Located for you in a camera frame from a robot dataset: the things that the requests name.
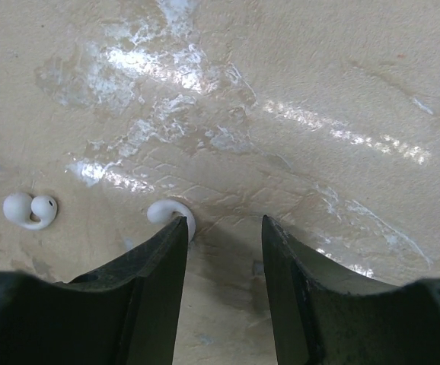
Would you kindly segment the white earbud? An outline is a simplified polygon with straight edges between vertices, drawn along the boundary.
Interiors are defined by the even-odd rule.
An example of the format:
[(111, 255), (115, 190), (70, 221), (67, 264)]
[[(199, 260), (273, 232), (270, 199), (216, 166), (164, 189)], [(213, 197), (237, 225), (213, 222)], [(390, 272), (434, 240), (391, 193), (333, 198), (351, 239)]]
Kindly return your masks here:
[(30, 196), (16, 192), (5, 198), (2, 210), (5, 218), (27, 230), (43, 230), (55, 219), (57, 201), (49, 195)]
[(166, 224), (173, 216), (179, 215), (187, 219), (188, 243), (193, 241), (196, 232), (196, 219), (193, 212), (183, 203), (173, 199), (162, 199), (151, 204), (146, 212), (152, 224)]

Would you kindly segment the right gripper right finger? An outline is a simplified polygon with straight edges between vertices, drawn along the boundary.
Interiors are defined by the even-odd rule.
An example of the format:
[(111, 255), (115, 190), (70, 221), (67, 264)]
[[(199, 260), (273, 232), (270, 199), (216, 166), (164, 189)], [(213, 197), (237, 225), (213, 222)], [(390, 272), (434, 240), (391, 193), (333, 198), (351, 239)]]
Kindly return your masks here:
[(280, 364), (440, 364), (440, 278), (367, 278), (269, 216), (261, 240)]

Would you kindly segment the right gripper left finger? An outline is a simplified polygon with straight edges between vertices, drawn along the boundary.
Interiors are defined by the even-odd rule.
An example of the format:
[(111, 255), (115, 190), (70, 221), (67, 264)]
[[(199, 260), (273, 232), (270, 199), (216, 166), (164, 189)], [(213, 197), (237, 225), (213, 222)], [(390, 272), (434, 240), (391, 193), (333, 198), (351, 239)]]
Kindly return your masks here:
[(170, 364), (187, 221), (68, 283), (0, 271), (0, 364)]

